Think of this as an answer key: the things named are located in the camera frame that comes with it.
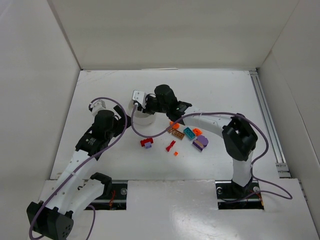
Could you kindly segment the teal lego brick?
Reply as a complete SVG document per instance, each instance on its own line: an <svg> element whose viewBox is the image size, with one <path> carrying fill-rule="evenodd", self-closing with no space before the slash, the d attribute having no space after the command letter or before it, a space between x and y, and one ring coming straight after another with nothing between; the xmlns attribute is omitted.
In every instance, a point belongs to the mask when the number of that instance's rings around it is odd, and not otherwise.
<svg viewBox="0 0 320 240"><path fill-rule="evenodd" d="M196 134L195 134L189 127L186 127L186 128L183 130L183 133L184 133L190 140L193 140L193 139L196 137Z"/></svg>

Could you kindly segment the brown lego plate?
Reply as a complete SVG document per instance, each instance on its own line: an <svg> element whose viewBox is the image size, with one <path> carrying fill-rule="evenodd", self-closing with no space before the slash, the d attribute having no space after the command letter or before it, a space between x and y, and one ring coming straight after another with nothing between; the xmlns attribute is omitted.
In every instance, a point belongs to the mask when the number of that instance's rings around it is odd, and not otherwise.
<svg viewBox="0 0 320 240"><path fill-rule="evenodd" d="M171 134L172 134L173 136L175 136L176 138L180 139L180 140L182 140L182 139L185 137L185 134L184 134L183 132L180 132L180 131L178 131L178 130L176 130L176 129L174 129L174 130L171 132Z"/></svg>
<svg viewBox="0 0 320 240"><path fill-rule="evenodd" d="M179 128L178 127L171 127L170 129L167 130L168 133L172 133L174 131L177 131Z"/></svg>

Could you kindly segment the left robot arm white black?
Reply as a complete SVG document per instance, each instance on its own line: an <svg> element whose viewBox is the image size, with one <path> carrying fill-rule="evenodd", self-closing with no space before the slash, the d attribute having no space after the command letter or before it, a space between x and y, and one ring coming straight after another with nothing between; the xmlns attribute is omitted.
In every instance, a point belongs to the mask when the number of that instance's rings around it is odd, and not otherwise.
<svg viewBox="0 0 320 240"><path fill-rule="evenodd" d="M130 117L119 104L107 110L96 102L90 110L94 122L76 144L69 164L50 195L39 202L31 202L26 209L31 240L35 239L33 233L39 234L38 239L67 239L75 217L112 189L112 178L99 172L91 175L83 187L80 184L100 156L121 139L130 126Z"/></svg>

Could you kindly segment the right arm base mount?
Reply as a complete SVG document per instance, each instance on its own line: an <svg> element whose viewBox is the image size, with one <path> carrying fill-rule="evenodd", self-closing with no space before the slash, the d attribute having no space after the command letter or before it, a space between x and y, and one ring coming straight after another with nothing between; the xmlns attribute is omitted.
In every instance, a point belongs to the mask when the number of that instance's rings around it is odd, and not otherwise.
<svg viewBox="0 0 320 240"><path fill-rule="evenodd" d="M216 181L217 206L219 210L263 210L264 203L258 192L257 181L241 187L231 180Z"/></svg>

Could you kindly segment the orange round lego piece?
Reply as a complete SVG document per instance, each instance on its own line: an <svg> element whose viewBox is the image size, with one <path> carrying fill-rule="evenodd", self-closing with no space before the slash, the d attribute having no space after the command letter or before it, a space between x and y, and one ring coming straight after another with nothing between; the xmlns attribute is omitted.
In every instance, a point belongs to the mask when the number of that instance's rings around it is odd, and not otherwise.
<svg viewBox="0 0 320 240"><path fill-rule="evenodd" d="M196 136L200 136L203 134L203 132L198 128L194 128L192 131Z"/></svg>

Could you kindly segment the aluminium rail right side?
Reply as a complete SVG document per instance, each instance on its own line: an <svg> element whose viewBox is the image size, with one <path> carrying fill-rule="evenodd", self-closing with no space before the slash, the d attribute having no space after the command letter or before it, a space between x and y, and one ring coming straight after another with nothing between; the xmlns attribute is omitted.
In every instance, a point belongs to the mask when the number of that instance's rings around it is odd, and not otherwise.
<svg viewBox="0 0 320 240"><path fill-rule="evenodd" d="M250 70L249 76L251 78L253 88L255 90L258 104L262 113L262 118L263 118L265 128L269 137L269 145L275 156L275 165L278 171L278 175L281 179L290 179L292 178L292 176L288 168L279 137L277 135L277 131L276 131L276 128L267 104L267 100L259 79L258 71Z"/></svg>

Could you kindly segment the orange lego wedge piece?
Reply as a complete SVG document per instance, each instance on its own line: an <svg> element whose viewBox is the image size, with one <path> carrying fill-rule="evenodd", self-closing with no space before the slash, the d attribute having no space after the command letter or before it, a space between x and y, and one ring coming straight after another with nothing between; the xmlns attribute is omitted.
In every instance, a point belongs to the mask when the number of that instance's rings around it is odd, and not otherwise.
<svg viewBox="0 0 320 240"><path fill-rule="evenodd" d="M178 130L180 128L180 124L179 123L174 123L173 121L169 122L170 128L174 129L174 130Z"/></svg>

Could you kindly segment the red lego brick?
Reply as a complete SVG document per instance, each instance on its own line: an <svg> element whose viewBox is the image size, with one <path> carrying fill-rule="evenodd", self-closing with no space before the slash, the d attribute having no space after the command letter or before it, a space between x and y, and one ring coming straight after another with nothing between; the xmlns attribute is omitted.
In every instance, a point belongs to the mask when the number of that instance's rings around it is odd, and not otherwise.
<svg viewBox="0 0 320 240"><path fill-rule="evenodd" d="M145 139L143 139L143 140L140 141L140 145L141 145L142 147L144 147L146 143L151 143L151 144L153 144L153 143L154 143L153 138L145 138Z"/></svg>

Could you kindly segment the white round divided container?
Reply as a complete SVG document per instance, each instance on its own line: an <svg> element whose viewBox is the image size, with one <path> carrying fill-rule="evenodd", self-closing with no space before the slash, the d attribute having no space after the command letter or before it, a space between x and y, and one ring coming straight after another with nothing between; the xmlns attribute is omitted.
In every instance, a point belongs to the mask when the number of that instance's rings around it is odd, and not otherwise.
<svg viewBox="0 0 320 240"><path fill-rule="evenodd" d="M128 115L131 116L134 109L134 102L133 100L130 100L128 103ZM156 120L156 114L147 114L143 113L141 111L138 111L137 109L134 112L133 115L133 123L135 125L140 126L147 126L152 123L154 123Z"/></svg>

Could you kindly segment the small lilac lego brick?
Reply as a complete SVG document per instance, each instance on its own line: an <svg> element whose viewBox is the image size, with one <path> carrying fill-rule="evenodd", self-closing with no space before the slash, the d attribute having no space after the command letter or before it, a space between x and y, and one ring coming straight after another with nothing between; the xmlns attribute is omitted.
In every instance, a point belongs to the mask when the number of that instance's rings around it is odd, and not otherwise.
<svg viewBox="0 0 320 240"><path fill-rule="evenodd" d="M151 142L147 142L147 143L145 143L144 147L145 147L146 149L149 149L149 148L152 147L152 143L151 143Z"/></svg>

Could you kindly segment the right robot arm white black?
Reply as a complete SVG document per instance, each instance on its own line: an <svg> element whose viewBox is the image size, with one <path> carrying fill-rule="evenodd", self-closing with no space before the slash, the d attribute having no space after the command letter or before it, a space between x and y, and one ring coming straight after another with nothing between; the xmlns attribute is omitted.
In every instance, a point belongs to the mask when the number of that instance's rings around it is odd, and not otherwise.
<svg viewBox="0 0 320 240"><path fill-rule="evenodd" d="M191 103L177 100L166 84L154 89L154 96L146 95L144 113L164 113L173 122L196 127L221 137L228 155L232 158L233 175L225 201L241 201L249 194L252 183L251 163L258 136L242 114L226 116L224 113L209 115Z"/></svg>

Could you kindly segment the purple lego butterfly piece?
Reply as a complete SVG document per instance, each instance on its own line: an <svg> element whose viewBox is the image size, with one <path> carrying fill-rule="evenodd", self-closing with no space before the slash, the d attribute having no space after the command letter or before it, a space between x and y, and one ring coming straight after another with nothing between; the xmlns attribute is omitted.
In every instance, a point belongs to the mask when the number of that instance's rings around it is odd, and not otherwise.
<svg viewBox="0 0 320 240"><path fill-rule="evenodd" d="M197 138L192 142L192 145L201 152L207 147L208 144L209 140L203 135L197 136Z"/></svg>

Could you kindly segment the red lego bow piece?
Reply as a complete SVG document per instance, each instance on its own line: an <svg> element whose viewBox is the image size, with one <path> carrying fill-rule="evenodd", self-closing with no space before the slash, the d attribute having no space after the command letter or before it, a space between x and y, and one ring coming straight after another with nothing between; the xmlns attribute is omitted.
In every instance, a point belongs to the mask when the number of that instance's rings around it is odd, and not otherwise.
<svg viewBox="0 0 320 240"><path fill-rule="evenodd" d="M176 141L173 140L173 141L165 148L165 150L166 150L167 152L169 152L169 151L171 150L171 148L175 145L175 143L176 143Z"/></svg>

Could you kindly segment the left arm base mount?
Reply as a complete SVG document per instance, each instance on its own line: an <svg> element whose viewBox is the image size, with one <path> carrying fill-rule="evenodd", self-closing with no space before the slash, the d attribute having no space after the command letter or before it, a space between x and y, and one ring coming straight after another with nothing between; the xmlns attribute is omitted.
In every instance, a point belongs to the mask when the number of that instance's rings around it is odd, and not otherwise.
<svg viewBox="0 0 320 240"><path fill-rule="evenodd" d="M90 203L96 210L122 211L127 209L128 181L115 180L108 195L102 195Z"/></svg>

